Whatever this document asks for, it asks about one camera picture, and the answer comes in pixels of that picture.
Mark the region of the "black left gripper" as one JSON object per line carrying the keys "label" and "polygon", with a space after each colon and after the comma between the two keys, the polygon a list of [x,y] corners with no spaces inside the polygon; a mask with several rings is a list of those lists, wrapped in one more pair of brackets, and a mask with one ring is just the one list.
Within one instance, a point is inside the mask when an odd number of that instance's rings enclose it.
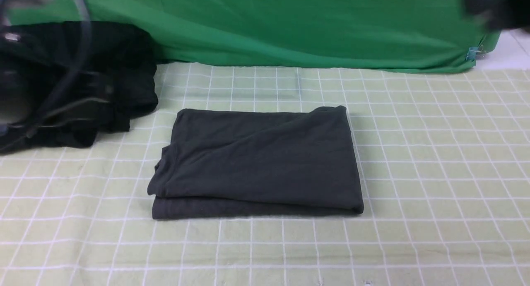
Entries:
{"label": "black left gripper", "polygon": [[1,30],[1,149],[42,130],[95,129],[112,112],[112,82],[91,71],[90,25]]}

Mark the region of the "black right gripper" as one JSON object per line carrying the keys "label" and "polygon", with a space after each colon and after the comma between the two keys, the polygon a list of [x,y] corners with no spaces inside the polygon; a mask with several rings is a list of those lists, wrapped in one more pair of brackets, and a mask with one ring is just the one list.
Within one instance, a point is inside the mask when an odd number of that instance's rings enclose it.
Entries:
{"label": "black right gripper", "polygon": [[530,31],[530,0],[461,0],[463,12],[485,30]]}

